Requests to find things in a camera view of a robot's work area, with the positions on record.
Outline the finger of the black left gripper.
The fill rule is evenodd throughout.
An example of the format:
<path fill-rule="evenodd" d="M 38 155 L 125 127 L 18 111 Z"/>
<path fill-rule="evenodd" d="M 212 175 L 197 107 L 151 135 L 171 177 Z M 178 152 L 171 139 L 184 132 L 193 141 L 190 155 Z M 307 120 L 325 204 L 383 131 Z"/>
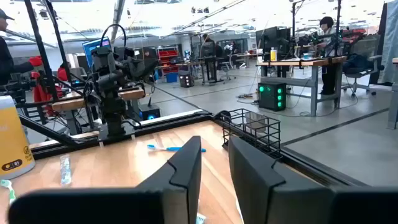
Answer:
<path fill-rule="evenodd" d="M 145 63 L 142 60 L 128 60 L 125 66 L 127 66 L 128 79 L 131 81 L 142 80 L 145 70 Z"/>
<path fill-rule="evenodd" d="M 146 79 L 153 73 L 158 66 L 159 61 L 156 58 L 146 58 L 137 64 L 136 78 Z"/>

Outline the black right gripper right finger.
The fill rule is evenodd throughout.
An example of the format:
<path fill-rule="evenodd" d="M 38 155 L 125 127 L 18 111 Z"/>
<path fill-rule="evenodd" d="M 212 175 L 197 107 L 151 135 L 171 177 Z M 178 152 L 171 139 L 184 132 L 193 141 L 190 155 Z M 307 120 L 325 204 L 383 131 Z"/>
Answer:
<path fill-rule="evenodd" d="M 397 224 L 397 188 L 325 186 L 242 139 L 229 139 L 229 166 L 245 223 Z"/>

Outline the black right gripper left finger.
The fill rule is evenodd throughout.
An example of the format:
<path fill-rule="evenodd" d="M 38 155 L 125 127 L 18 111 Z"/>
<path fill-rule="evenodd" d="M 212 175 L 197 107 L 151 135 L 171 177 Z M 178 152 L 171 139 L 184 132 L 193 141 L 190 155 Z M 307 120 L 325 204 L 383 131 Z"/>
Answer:
<path fill-rule="evenodd" d="M 191 137 L 136 187 L 45 189 L 9 208 L 9 223 L 195 223 L 201 182 L 201 139 Z"/>

